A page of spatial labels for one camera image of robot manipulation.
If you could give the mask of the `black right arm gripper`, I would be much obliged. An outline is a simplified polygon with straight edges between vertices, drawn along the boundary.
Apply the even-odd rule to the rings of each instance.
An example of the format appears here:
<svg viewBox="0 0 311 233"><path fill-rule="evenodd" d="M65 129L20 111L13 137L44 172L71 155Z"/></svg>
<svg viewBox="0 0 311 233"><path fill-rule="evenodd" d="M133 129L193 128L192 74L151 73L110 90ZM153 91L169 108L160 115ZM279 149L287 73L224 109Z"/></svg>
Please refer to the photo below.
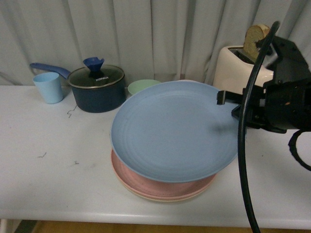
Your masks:
<svg viewBox="0 0 311 233"><path fill-rule="evenodd" d="M311 130L309 66L294 42L276 36L271 46L276 59L267 68L273 71L273 78L263 84L265 95L260 91L250 95L246 126L274 133L289 129L308 132ZM221 90L217 93L217 105L226 102L241 105L244 96Z"/></svg>

